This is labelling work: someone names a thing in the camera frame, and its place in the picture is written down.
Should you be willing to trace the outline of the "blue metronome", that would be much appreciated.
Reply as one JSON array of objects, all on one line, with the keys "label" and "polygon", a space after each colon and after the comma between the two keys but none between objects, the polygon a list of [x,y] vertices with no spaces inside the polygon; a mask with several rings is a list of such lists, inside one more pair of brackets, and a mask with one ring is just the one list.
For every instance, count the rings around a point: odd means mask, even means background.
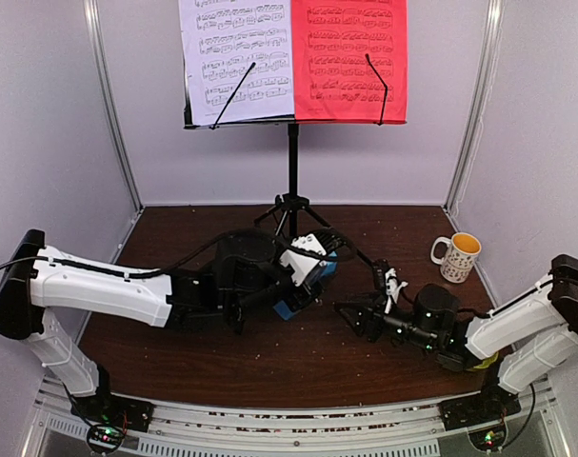
[{"label": "blue metronome", "polygon": [[280,300],[273,309],[287,321],[318,300],[324,291],[324,280],[335,273],[337,263],[287,251],[280,257],[280,264],[292,268],[291,281],[295,290]]}]

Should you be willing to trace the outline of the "black music stand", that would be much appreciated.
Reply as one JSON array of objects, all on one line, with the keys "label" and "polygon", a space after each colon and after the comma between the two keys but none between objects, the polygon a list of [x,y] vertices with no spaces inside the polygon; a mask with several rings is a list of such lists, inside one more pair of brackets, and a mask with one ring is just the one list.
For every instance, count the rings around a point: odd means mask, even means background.
[{"label": "black music stand", "polygon": [[186,89],[185,125],[189,129],[218,129],[231,125],[283,123],[288,128],[289,138],[289,191],[287,194],[278,197],[275,210],[281,213],[278,223],[279,231],[294,233],[297,229],[298,215],[300,212],[309,211],[309,202],[298,193],[298,150],[299,150],[299,130],[304,124],[342,124],[342,123],[300,123],[296,120],[295,114],[292,117],[272,118],[269,120],[249,121],[242,123],[219,124],[213,127],[197,127],[190,125],[188,121],[189,101]]}]

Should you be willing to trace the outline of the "red sheet music page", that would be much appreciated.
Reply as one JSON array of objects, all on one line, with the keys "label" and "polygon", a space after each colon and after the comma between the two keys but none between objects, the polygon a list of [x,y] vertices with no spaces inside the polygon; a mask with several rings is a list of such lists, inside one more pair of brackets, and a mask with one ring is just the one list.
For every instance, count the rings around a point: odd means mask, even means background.
[{"label": "red sheet music page", "polygon": [[407,121],[406,1],[293,1],[291,25],[298,122]]}]

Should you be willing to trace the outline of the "lavender sheet music page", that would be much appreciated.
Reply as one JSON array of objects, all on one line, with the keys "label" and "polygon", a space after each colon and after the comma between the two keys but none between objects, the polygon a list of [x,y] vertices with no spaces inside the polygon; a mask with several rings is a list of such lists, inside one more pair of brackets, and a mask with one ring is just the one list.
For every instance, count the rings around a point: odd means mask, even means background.
[{"label": "lavender sheet music page", "polygon": [[190,125],[295,114],[290,1],[181,1],[179,17]]}]

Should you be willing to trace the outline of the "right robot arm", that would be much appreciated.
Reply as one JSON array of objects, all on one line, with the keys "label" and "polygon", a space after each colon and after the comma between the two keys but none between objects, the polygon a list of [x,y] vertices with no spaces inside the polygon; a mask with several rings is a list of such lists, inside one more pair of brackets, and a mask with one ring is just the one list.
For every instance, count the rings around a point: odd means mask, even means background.
[{"label": "right robot arm", "polygon": [[449,290],[427,284],[410,310],[398,307],[404,283],[387,262],[373,265],[376,290],[337,303],[335,311],[359,337],[376,342],[387,335],[433,353],[452,371],[485,364],[494,367],[493,384],[472,399],[478,419],[493,419],[508,396],[578,353],[578,259],[556,256],[547,275],[500,308],[474,312],[460,320],[459,299]]}]

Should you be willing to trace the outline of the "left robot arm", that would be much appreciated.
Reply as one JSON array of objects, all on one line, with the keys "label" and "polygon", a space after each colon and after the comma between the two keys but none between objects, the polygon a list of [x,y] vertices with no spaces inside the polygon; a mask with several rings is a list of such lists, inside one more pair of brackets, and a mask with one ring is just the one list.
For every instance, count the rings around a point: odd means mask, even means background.
[{"label": "left robot arm", "polygon": [[321,236],[290,241],[256,229],[213,240],[213,259],[198,270],[188,258],[168,268],[139,269],[73,257],[29,230],[0,266],[0,334],[23,341],[101,423],[121,412],[109,375],[76,348],[53,311],[76,308],[128,318],[154,328],[182,329],[191,320],[220,316],[241,332],[250,308],[295,310],[321,292],[332,248]]}]

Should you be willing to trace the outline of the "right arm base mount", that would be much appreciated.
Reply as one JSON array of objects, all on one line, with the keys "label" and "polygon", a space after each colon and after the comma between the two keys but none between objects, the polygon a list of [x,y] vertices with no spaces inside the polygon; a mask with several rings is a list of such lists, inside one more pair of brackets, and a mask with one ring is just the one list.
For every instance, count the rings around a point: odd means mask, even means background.
[{"label": "right arm base mount", "polygon": [[464,429],[473,447],[485,453],[500,451],[508,442],[507,418],[522,410],[514,395],[473,394],[440,403],[446,431]]}]

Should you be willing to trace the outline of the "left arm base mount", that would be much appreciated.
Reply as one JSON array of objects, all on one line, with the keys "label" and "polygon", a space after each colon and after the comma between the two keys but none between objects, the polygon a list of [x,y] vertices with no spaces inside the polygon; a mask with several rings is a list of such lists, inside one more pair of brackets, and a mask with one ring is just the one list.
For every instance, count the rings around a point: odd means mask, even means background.
[{"label": "left arm base mount", "polygon": [[96,454],[109,455],[125,442],[129,431],[147,432],[154,405],[151,402],[111,395],[74,397],[70,412],[87,426],[86,444]]}]

